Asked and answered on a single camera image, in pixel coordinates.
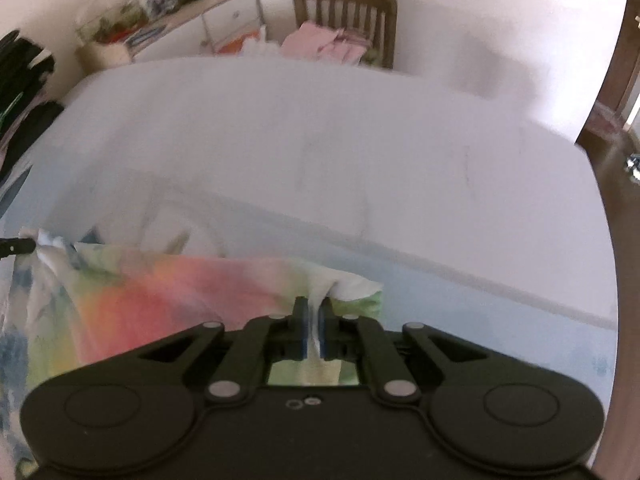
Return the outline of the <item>white sideboard cabinet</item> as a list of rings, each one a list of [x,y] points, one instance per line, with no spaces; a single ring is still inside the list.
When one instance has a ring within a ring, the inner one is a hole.
[[[260,0],[198,0],[112,44],[91,41],[76,49],[76,58],[93,74],[168,58],[238,54],[245,40],[264,31]]]

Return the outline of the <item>black clothes pile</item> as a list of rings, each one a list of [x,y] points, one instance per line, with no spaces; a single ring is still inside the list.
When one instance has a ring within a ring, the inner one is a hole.
[[[1,180],[64,110],[46,93],[54,69],[52,53],[18,29],[1,38]]]

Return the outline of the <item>tie-dye colourful garment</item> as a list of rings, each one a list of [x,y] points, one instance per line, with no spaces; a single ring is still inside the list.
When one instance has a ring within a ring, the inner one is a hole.
[[[201,258],[32,232],[35,250],[1,263],[1,474],[35,467],[18,413],[45,380],[204,322],[311,309],[377,318],[380,283],[297,258]]]

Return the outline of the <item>blue patterned table mat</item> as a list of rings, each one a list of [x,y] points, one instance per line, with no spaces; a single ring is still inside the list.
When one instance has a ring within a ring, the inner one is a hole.
[[[617,324],[541,308],[484,289],[431,263],[393,254],[361,238],[323,231],[282,214],[128,170],[78,179],[32,164],[1,185],[1,234],[44,231],[68,242],[135,247],[201,258],[297,258],[380,283],[377,320],[398,332],[428,326],[555,370],[611,402]]]

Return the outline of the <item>brown wooden chair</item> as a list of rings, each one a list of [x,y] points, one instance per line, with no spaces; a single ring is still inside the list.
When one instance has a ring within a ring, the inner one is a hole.
[[[378,56],[375,64],[386,70],[394,67],[397,0],[293,0],[293,6],[297,25],[312,21],[361,32]]]

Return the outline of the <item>pink clothes on chair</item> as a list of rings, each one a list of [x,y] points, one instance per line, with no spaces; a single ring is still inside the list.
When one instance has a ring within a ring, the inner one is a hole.
[[[382,66],[382,56],[372,41],[358,30],[333,29],[303,22],[283,40],[279,49],[285,58],[342,65]]]

